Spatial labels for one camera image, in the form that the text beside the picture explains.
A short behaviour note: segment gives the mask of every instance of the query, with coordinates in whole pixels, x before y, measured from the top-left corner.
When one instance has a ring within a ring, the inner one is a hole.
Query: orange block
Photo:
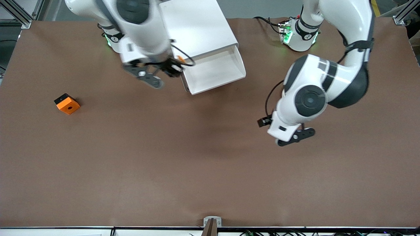
[[[67,115],[70,115],[80,108],[80,105],[75,101],[75,99],[70,97],[67,93],[54,100],[54,102],[57,108]]]

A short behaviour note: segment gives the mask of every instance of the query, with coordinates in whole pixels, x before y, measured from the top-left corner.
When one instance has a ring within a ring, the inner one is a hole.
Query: white plastic housing
[[[302,14],[300,15],[300,18],[306,24],[309,24],[311,26],[317,26],[317,25],[320,25],[322,21],[324,20],[319,10],[318,2],[319,0],[304,0],[303,1],[303,11],[302,11]],[[309,34],[309,37],[311,37],[310,40],[303,39],[302,36],[297,33],[297,30],[296,30],[297,21],[298,21],[297,19],[292,19],[290,22],[292,33],[290,36],[290,40],[288,43],[286,43],[286,45],[288,45],[292,50],[295,50],[297,52],[304,52],[312,46],[313,37],[316,37],[316,36],[312,37]],[[308,32],[308,33],[312,33],[318,30],[318,29],[309,29],[305,27],[300,21],[298,24],[299,24],[299,27],[303,31]]]
[[[124,20],[117,11],[116,0],[104,0],[109,12],[120,27],[120,30],[139,47],[139,51],[151,62],[161,62],[160,55],[171,51],[168,33],[163,24],[158,3],[150,0],[149,18],[141,24]]]
[[[277,102],[276,110],[273,112],[272,123],[267,130],[271,136],[288,142],[296,129],[301,125],[317,118],[327,107],[328,95],[325,95],[325,105],[322,110],[312,116],[305,117],[298,113],[295,105],[296,93],[307,85],[315,85],[322,88],[322,81],[325,79],[325,71],[318,68],[320,58],[314,55],[308,55],[307,59],[298,73],[295,81],[287,92],[283,92],[282,98]],[[293,64],[286,74],[285,84],[288,82]]]
[[[94,0],[64,0],[67,8],[78,16],[96,20],[101,26],[111,26],[110,21],[104,16],[94,3]]]
[[[325,20],[335,26],[347,39],[348,44],[358,40],[370,40],[372,8],[367,0],[320,0],[319,8]],[[365,61],[365,51],[350,51],[345,66],[361,66]]]

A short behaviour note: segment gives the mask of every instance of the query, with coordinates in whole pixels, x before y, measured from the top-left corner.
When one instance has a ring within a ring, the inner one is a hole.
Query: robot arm
[[[344,108],[355,104],[367,91],[367,62],[373,45],[373,13],[369,1],[305,0],[302,15],[292,20],[289,27],[295,38],[289,34],[288,46],[308,49],[323,18],[343,37],[346,46],[344,65],[306,55],[290,67],[284,80],[283,96],[275,111],[271,117],[259,121],[260,126],[270,125],[268,133],[280,146],[312,136],[315,131],[311,128],[306,129],[311,129],[309,133],[297,129],[302,123],[317,118],[327,104]]]
[[[186,64],[172,55],[171,40],[158,8],[158,0],[65,0],[76,15],[98,21],[108,43],[120,53],[123,68],[138,80],[160,89],[163,82],[155,74],[162,70],[170,77],[179,76]],[[156,70],[149,73],[149,66]]]

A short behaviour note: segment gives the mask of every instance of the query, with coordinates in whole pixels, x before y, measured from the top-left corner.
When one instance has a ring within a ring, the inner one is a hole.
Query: brown table surface
[[[228,21],[247,77],[194,96],[126,74],[94,22],[23,30],[0,87],[0,226],[418,226],[420,70],[405,28],[376,19],[366,96],[278,147],[256,121],[305,53],[265,23]],[[338,60],[339,34],[321,29],[309,52]],[[82,103],[72,115],[55,107],[63,93]]]

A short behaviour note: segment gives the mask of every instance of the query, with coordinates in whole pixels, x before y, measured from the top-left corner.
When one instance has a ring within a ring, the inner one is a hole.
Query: wires
[[[340,62],[342,62],[346,56],[347,53],[345,52],[344,55],[337,61],[337,64],[340,64]]]
[[[183,52],[181,49],[179,49],[177,46],[175,46],[175,45],[173,45],[173,44],[171,44],[171,46],[172,47],[174,47],[174,48],[176,48],[178,51],[180,51],[182,54],[184,54],[189,60],[191,60],[191,62],[192,62],[192,64],[187,64],[187,63],[184,63],[184,62],[182,62],[182,61],[180,61],[180,60],[177,60],[177,59],[173,59],[174,61],[176,61],[176,62],[178,62],[179,64],[181,64],[181,65],[183,65],[183,66],[195,66],[195,61],[190,57],[190,56],[188,56],[185,52]]]
[[[15,41],[15,42],[17,42],[17,40],[14,40],[14,39],[0,40],[0,42],[7,42],[7,41]]]
[[[271,28],[274,30],[274,32],[276,32],[277,34],[281,34],[281,35],[286,35],[286,33],[283,33],[283,32],[279,32],[279,31],[277,31],[273,26],[279,26],[279,24],[283,24],[283,23],[285,23],[286,21],[282,21],[282,22],[279,22],[278,24],[274,24],[274,23],[272,23],[271,21],[270,21],[270,17],[268,18],[268,20],[266,20],[266,19],[264,19],[263,17],[261,17],[261,16],[256,16],[256,17],[254,17],[253,19],[261,19],[261,20],[263,20],[265,23],[268,23],[270,26],[271,26]]]
[[[268,24],[270,24],[270,25],[273,25],[273,26],[278,26],[277,24],[271,23],[271,21],[270,21],[270,17],[268,18],[268,21],[267,21],[266,19],[264,19],[263,17],[261,17],[261,16],[256,16],[256,17],[254,17],[253,19],[261,19],[261,20],[265,21],[266,23],[268,23]]]
[[[369,234],[374,233],[374,232],[377,232],[377,233],[388,233],[390,236],[403,236],[403,234],[400,233],[400,232],[389,230],[389,229],[381,229],[381,228],[374,229],[371,232],[365,233],[363,235],[368,236]]]
[[[115,233],[116,233],[116,229],[115,229],[115,226],[114,227],[112,227],[112,229],[111,229],[111,233],[110,233],[110,236],[115,236]]]
[[[268,99],[270,98],[271,94],[274,92],[274,90],[281,84],[283,83],[284,80],[278,82],[270,91],[270,93],[267,96],[267,99],[265,100],[265,114],[268,116],[268,111],[267,111],[267,104],[268,104]]]

